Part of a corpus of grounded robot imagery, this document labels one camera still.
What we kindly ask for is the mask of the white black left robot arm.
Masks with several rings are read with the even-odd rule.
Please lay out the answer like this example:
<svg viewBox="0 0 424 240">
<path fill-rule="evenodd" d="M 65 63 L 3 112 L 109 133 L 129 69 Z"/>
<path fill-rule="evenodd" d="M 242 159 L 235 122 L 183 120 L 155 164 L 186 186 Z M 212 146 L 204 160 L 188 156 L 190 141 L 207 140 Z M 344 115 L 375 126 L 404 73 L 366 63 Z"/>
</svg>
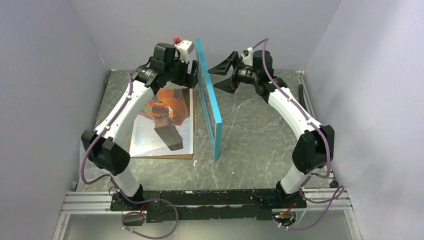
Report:
<svg viewBox="0 0 424 240">
<path fill-rule="evenodd" d="M 143 186 L 130 170 L 130 154 L 123 140 L 144 106 L 171 82 L 194 88 L 198 83 L 198 62 L 190 62 L 195 44 L 190 40 L 173 44 L 159 42 L 147 63 L 127 73 L 127 87 L 108 116 L 94 129 L 81 135 L 80 180 L 91 185 L 109 177 L 130 210 L 143 204 Z"/>
</svg>

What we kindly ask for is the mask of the blue wooden picture frame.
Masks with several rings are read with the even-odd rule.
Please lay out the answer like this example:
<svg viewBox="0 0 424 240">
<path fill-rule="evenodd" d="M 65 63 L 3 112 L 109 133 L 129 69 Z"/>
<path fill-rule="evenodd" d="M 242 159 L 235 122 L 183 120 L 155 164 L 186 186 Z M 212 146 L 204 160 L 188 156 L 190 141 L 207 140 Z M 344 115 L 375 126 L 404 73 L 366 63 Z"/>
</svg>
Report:
<svg viewBox="0 0 424 240">
<path fill-rule="evenodd" d="M 218 161 L 221 156 L 221 141 L 222 141 L 222 116 L 219 109 L 217 97 L 213 87 L 213 83 L 208 73 L 208 65 L 199 38 L 195 39 L 197 78 L 200 101 L 203 109 L 203 114 L 206 123 L 206 130 L 209 136 L 213 159 Z"/>
</svg>

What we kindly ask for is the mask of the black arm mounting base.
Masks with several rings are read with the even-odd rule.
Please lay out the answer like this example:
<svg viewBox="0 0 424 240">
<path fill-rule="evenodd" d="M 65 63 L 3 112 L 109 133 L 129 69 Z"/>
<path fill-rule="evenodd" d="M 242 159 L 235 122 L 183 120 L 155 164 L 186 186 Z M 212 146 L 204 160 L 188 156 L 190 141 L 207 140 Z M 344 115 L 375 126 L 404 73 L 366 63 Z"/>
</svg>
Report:
<svg viewBox="0 0 424 240">
<path fill-rule="evenodd" d="M 113 212 L 146 211 L 148 223 L 189 220 L 244 219 L 268 221 L 278 212 L 304 209 L 306 201 L 298 194 L 282 197 L 274 188 L 220 190 L 162 190 L 143 192 L 146 204 L 133 204 L 114 193 Z"/>
</svg>

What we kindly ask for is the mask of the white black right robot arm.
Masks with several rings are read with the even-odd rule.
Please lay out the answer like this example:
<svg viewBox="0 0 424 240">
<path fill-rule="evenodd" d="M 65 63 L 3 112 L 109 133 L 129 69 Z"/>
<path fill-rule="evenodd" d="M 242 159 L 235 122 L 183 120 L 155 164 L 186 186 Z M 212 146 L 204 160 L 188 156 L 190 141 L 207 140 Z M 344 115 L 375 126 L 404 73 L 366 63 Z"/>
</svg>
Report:
<svg viewBox="0 0 424 240">
<path fill-rule="evenodd" d="M 333 159 L 335 131 L 322 125 L 296 100 L 287 84 L 274 75 L 273 58 L 267 50 L 248 48 L 234 51 L 224 61 L 208 70 L 209 74 L 229 78 L 214 87 L 233 94 L 239 84 L 252 85 L 256 93 L 288 123 L 297 143 L 292 152 L 288 173 L 277 183 L 275 202 L 282 208 L 293 203 L 299 190 L 312 177 L 328 178 Z"/>
</svg>

